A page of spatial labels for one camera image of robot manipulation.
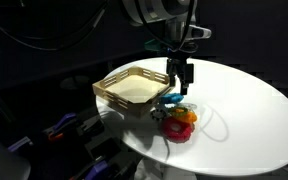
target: stacking ring toy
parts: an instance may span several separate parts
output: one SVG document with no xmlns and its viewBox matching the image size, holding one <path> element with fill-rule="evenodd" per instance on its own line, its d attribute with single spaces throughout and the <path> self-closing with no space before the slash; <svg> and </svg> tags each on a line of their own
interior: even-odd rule
<svg viewBox="0 0 288 180">
<path fill-rule="evenodd" d="M 163 111 L 162 109 L 155 109 L 151 112 L 151 118 L 156 121 L 163 120 L 164 118 L 166 118 L 166 116 L 167 116 L 166 112 Z"/>
<path fill-rule="evenodd" d="M 186 107 L 186 108 L 188 108 L 188 109 L 190 109 L 190 110 L 194 110 L 194 109 L 197 109 L 197 105 L 195 105 L 195 104 L 192 104 L 192 103 L 179 103 L 178 104 L 179 106 L 183 106 L 183 107 Z"/>
<path fill-rule="evenodd" d="M 184 116 L 174 116 L 174 118 L 184 123 L 193 123 L 197 120 L 196 114 L 192 111 L 189 111 Z"/>
<path fill-rule="evenodd" d="M 192 133 L 190 124 L 180 122 L 173 117 L 168 117 L 162 122 L 161 130 L 169 140 L 174 142 L 185 142 Z"/>
<path fill-rule="evenodd" d="M 188 109 L 186 107 L 172 107 L 168 110 L 172 116 L 184 116 L 187 114 Z"/>
</svg>

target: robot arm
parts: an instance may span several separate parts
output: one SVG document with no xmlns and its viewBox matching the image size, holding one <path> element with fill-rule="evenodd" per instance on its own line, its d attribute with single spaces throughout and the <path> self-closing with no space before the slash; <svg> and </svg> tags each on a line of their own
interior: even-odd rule
<svg viewBox="0 0 288 180">
<path fill-rule="evenodd" d="M 165 21 L 165 37 L 151 34 L 167 46 L 167 74 L 170 86 L 175 86 L 175 76 L 181 82 L 181 94 L 194 82 L 194 66 L 187 64 L 187 58 L 197 50 L 194 40 L 211 36 L 209 29 L 196 25 L 195 9 L 197 0 L 122 0 L 133 25 L 147 25 Z"/>
</svg>

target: white tabletop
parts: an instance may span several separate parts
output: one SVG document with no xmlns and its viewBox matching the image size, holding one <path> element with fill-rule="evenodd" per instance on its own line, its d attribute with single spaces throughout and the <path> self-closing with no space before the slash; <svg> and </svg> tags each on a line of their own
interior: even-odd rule
<svg viewBox="0 0 288 180">
<path fill-rule="evenodd" d="M 103 121 L 129 147 L 158 162 L 214 176 L 247 176 L 288 164 L 288 99 L 262 80 L 203 60 L 194 63 L 194 84 L 183 102 L 198 106 L 198 127 L 186 143 L 165 140 L 157 124 L 123 116 L 99 101 Z M 124 65 L 166 72 L 166 58 Z M 179 81 L 173 92 L 179 92 Z"/>
</svg>

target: black wall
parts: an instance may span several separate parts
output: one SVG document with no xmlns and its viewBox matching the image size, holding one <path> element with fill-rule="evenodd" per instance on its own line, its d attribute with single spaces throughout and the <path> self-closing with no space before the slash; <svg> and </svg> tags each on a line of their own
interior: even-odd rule
<svg viewBox="0 0 288 180">
<path fill-rule="evenodd" d="M 22 11 L 0 10 L 0 24 L 26 35 L 69 32 L 90 16 L 100 0 L 41 1 Z M 111 1 L 103 21 L 86 42 L 59 53 L 25 48 L 0 33 L 0 87 L 57 74 L 143 51 L 150 39 L 144 28 L 132 27 Z M 213 30 L 201 40 L 197 56 L 216 56 L 223 64 L 246 64 L 288 85 L 288 0 L 200 0 L 199 21 Z"/>
<path fill-rule="evenodd" d="M 56 36 L 78 29 L 91 17 L 101 0 L 27 1 L 24 9 L 0 8 L 0 25 L 29 36 Z M 68 42 L 79 39 L 68 38 Z M 150 36 L 123 16 L 111 1 L 94 33 L 82 44 L 60 52 L 26 48 L 0 32 L 0 89 L 117 57 L 143 52 Z M 40 43 L 54 47 L 65 41 Z"/>
</svg>

